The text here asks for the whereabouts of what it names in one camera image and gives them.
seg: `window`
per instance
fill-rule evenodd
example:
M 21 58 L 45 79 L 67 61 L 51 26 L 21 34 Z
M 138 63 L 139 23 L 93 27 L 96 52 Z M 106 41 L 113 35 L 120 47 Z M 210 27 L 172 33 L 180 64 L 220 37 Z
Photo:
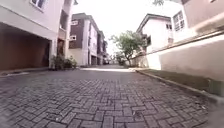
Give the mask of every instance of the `window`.
M 30 1 L 33 5 L 35 5 L 36 7 L 42 9 L 44 6 L 44 2 L 45 0 L 31 0 Z
M 166 29 L 172 30 L 172 25 L 171 24 L 166 24 Z
M 184 23 L 184 18 L 183 18 L 183 13 L 180 11 L 178 12 L 174 17 L 173 17 L 173 21 L 174 21 L 174 26 L 175 26 L 175 30 L 176 31 L 180 31 L 185 27 L 185 23 Z
M 76 40 L 76 35 L 70 36 L 70 41 Z
M 72 21 L 72 25 L 78 25 L 78 24 L 79 24 L 79 21 L 78 20 Z

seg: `white building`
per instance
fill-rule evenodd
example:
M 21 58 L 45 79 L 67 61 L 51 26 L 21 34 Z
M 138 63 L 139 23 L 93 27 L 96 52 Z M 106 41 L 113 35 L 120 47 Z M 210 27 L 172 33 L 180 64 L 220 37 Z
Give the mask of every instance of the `white building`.
M 135 57 L 134 64 L 224 81 L 224 1 L 172 1 L 166 1 L 163 8 L 169 12 L 166 16 L 171 18 L 173 44 L 167 47 L 162 43 L 161 49 Z M 153 42 L 151 44 L 151 47 L 157 46 Z
M 1 0 L 0 70 L 48 67 L 57 54 L 61 16 L 69 16 L 73 2 Z
M 147 14 L 137 32 L 146 38 L 147 52 L 162 48 L 173 42 L 170 17 Z
M 73 14 L 66 57 L 74 58 L 81 66 L 96 65 L 98 31 L 99 29 L 91 15 Z

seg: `garage entrance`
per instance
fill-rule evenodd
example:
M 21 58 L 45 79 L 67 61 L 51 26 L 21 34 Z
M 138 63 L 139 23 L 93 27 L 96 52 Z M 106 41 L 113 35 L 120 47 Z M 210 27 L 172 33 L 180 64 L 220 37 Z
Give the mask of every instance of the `garage entrance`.
M 0 70 L 48 67 L 49 48 L 47 39 L 0 24 Z

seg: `brick paving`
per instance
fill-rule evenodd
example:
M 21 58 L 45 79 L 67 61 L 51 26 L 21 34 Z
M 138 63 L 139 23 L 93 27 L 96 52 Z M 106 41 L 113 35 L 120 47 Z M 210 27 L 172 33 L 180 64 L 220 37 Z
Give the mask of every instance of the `brick paving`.
M 200 128 L 209 108 L 115 66 L 0 78 L 0 128 Z

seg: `roof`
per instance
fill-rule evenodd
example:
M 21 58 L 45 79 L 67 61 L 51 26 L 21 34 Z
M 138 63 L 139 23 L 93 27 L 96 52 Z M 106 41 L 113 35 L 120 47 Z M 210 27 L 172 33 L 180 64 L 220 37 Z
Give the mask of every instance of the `roof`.
M 86 13 L 77 13 L 72 15 L 72 20 L 78 20 L 78 19 L 88 19 L 90 20 L 91 24 L 94 26 L 94 28 L 99 31 L 99 28 L 93 19 L 91 15 L 86 15 Z
M 142 20 L 141 24 L 139 25 L 137 32 L 140 32 L 141 29 L 145 26 L 145 24 L 149 21 L 149 19 L 157 19 L 157 20 L 163 20 L 163 21 L 171 21 L 170 17 L 167 16 L 161 16 L 156 14 L 147 14 L 144 19 Z

